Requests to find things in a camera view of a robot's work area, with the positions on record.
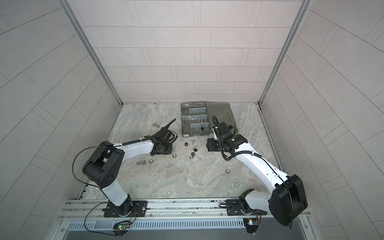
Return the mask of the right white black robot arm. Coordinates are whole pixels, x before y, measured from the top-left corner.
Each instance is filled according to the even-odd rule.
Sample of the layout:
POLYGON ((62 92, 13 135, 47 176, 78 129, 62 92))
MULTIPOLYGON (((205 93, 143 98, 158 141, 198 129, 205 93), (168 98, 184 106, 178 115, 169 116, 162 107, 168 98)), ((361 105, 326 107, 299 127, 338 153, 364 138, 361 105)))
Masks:
POLYGON ((261 194, 248 189, 239 196, 236 204, 226 203, 227 209, 239 209, 244 215, 256 215, 257 221, 264 212, 283 226, 291 226, 293 220, 307 207, 308 201, 303 181, 297 175, 288 175, 260 155, 235 127, 212 117, 214 137, 207 140, 209 152, 220 152, 225 161, 238 159, 263 182, 269 193, 261 194))

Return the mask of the grey compartment organizer box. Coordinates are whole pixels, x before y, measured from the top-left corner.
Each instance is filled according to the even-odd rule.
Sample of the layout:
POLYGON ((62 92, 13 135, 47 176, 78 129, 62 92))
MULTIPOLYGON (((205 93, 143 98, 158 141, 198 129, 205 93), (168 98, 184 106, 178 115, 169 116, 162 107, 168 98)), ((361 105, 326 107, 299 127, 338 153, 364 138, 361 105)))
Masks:
POLYGON ((219 122, 236 126, 236 121, 229 103, 186 102, 181 103, 182 134, 184 137, 207 136, 213 133, 212 116, 219 122))

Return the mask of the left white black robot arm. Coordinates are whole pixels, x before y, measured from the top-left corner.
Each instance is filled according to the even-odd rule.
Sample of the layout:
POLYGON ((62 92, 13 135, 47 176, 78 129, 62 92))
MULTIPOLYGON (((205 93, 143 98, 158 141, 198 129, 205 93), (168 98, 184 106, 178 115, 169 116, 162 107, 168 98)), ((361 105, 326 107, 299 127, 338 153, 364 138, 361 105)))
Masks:
POLYGON ((108 198, 107 207, 103 209, 104 217, 127 217, 135 214, 136 207, 131 197, 118 181, 121 165, 124 161, 144 154, 170 155, 173 143, 178 138, 176 132, 169 130, 175 121, 171 120, 152 136, 122 144, 104 141, 99 146, 94 146, 96 150, 83 166, 82 172, 108 198))

